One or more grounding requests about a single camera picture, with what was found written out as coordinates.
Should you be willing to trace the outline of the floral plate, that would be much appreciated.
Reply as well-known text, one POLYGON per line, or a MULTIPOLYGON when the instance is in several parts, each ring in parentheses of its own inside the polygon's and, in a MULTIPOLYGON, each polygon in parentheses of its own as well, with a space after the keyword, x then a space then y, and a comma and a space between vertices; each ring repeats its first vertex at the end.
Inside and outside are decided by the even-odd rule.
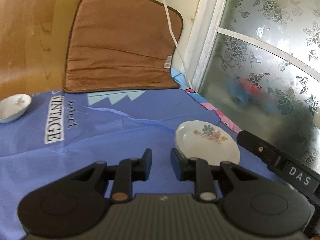
POLYGON ((15 94, 0 102, 1 124, 20 118, 29 108, 32 97, 28 94, 15 94))
POLYGON ((180 124, 175 132, 175 146, 186 158, 200 158, 209 165, 222 161, 240 163, 240 150, 235 140, 214 124, 194 120, 180 124))

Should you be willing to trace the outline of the floral plate back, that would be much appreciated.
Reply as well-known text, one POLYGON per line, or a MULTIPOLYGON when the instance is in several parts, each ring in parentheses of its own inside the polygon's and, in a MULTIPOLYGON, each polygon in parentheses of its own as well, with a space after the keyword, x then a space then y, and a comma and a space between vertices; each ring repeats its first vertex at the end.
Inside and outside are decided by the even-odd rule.
POLYGON ((0 102, 1 124, 20 118, 29 108, 32 97, 28 94, 15 94, 0 102))

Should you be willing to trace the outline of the blue patterned tablecloth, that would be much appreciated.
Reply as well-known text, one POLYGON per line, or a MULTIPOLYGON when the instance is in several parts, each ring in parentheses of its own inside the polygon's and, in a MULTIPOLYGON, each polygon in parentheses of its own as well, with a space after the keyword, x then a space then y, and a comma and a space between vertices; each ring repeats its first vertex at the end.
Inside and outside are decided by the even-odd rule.
POLYGON ((185 86, 165 90, 125 90, 34 94, 26 113, 1 124, 1 239, 22 239, 17 206, 29 192, 93 162, 116 165, 152 150, 150 178, 136 193, 190 193, 189 181, 174 175, 170 152, 181 123, 200 120, 231 137, 231 120, 185 86))

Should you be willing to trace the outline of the brown seat cushion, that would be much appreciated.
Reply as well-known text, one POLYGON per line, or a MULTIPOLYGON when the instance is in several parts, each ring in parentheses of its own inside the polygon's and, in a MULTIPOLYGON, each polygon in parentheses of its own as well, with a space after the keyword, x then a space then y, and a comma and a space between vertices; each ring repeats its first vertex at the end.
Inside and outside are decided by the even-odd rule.
POLYGON ((165 62, 182 30, 180 13, 156 0, 80 0, 68 40, 64 91, 177 88, 165 62))

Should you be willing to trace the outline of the frosted floral glass door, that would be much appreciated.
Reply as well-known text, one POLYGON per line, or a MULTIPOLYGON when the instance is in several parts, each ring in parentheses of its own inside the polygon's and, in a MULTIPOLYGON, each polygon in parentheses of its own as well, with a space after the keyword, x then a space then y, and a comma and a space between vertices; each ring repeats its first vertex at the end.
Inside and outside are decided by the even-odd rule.
POLYGON ((193 87, 241 129, 319 170, 319 0, 206 3, 193 87))

